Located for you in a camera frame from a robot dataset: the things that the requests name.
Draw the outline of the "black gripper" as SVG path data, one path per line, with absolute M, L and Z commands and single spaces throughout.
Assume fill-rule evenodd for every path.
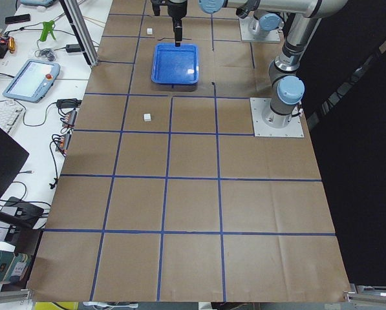
M 175 46 L 180 47 L 182 42 L 182 18 L 187 14 L 187 0 L 151 0 L 154 16 L 160 16 L 161 7 L 167 7 L 167 14 L 172 18 Z

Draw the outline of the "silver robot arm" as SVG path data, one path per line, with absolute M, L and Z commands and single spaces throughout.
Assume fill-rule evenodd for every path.
M 309 39 L 320 19 L 340 11 L 346 1 L 199 1 L 203 12 L 213 14 L 221 8 L 235 8 L 244 18 L 251 11 L 264 10 L 294 13 L 295 17 L 284 41 L 281 53 L 269 66 L 273 88 L 270 105 L 262 112 L 263 121 L 281 129 L 292 119 L 292 111 L 304 95 L 305 86 L 295 73 Z
M 200 9 L 207 14 L 214 14 L 221 8 L 228 7 L 228 1 L 198 1 Z M 250 21 L 250 32 L 261 34 L 269 33 L 279 28 L 281 17 L 275 12 L 259 10 L 260 1 L 244 1 L 235 11 L 235 15 L 245 19 L 250 12 L 254 12 L 253 19 Z M 182 42 L 182 19 L 187 15 L 187 1 L 151 1 L 154 16 L 160 15 L 160 7 L 167 7 L 167 14 L 172 18 L 175 46 L 180 47 Z

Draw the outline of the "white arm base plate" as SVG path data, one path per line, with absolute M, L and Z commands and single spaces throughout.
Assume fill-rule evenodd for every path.
M 257 138 L 304 138 L 298 107 L 281 116 L 270 106 L 270 98 L 250 98 L 253 133 Z

